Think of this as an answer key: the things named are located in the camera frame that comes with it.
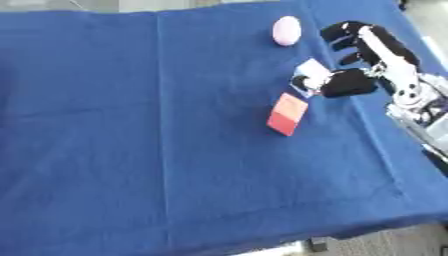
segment red block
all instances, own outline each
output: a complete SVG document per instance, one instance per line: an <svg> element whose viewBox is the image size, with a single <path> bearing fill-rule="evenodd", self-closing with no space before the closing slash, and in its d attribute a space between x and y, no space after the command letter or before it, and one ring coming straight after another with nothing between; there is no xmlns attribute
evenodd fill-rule
<svg viewBox="0 0 448 256"><path fill-rule="evenodd" d="M267 125L286 136L291 136L307 109L306 102L283 93L275 104Z"/></svg>

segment blue tablecloth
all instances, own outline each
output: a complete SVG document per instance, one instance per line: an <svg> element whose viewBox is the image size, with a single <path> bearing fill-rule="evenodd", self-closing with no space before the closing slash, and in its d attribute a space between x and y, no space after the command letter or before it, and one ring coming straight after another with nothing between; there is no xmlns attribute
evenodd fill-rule
<svg viewBox="0 0 448 256"><path fill-rule="evenodd" d="M389 0L0 14L0 254L222 255L446 218L385 93L313 98L290 138L265 125L297 64L335 68L319 29L347 19L442 72Z"/></svg>

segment floor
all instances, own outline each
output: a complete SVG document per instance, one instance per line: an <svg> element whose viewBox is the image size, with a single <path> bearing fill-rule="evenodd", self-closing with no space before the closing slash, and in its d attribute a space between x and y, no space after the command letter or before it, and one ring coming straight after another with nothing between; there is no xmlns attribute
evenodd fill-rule
<svg viewBox="0 0 448 256"><path fill-rule="evenodd" d="M0 0L2 11L89 10L132 12L184 9L244 0ZM424 40L448 69L448 0L410 0L406 12ZM326 239L328 252L320 256L439 256L448 232L437 224L390 230L346 241ZM250 256L305 255L301 244Z"/></svg>

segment robotic hand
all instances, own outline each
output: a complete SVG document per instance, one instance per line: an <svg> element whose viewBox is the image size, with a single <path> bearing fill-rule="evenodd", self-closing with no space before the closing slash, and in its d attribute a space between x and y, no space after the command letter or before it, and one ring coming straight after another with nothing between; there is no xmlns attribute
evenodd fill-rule
<svg viewBox="0 0 448 256"><path fill-rule="evenodd" d="M342 66L363 61L370 68L336 70L322 79L296 75L291 85L332 98L372 93L380 82L392 98L386 114L448 164L448 81L421 73L418 58L383 27L346 21L321 35L335 51L356 49L340 61Z"/></svg>

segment pink ball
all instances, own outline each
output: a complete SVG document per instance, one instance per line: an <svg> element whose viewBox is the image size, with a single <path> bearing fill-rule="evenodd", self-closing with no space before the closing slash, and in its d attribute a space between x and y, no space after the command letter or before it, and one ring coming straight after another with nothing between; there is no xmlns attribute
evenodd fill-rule
<svg viewBox="0 0 448 256"><path fill-rule="evenodd" d="M296 17L285 16L275 22L272 28L274 41L281 46L291 46L299 41L302 35L300 22Z"/></svg>

